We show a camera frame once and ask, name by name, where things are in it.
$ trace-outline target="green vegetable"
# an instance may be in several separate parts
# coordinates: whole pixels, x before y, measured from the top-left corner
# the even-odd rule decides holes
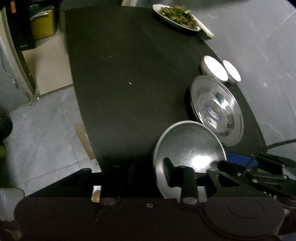
[[[197,29],[197,22],[184,6],[162,7],[158,12],[186,28]]]

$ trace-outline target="yellow bin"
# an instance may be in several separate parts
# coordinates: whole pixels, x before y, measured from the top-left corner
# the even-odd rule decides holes
[[[33,38],[35,40],[47,38],[55,34],[57,27],[54,17],[54,7],[43,15],[33,16],[30,19]]]

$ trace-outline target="beige floor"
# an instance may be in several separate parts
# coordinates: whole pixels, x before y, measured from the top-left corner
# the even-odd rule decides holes
[[[63,38],[57,30],[54,36],[38,40],[35,49],[22,52],[40,95],[73,84]]]

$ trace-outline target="table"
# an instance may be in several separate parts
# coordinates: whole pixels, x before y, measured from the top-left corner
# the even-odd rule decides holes
[[[102,3],[68,10],[65,19],[75,92],[100,167],[152,163],[170,125],[196,120],[188,89],[201,75],[202,57],[217,56],[198,35],[167,26],[148,8]],[[249,156],[265,142],[239,87],[229,89],[245,130],[225,150]]]

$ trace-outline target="blue object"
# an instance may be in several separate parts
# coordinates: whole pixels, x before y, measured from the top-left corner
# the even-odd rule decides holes
[[[228,162],[236,163],[241,166],[248,165],[249,161],[251,160],[251,157],[235,154],[232,152],[228,152],[226,154],[226,158]],[[256,160],[252,160],[250,167],[256,167],[257,165],[258,165],[258,162]]]

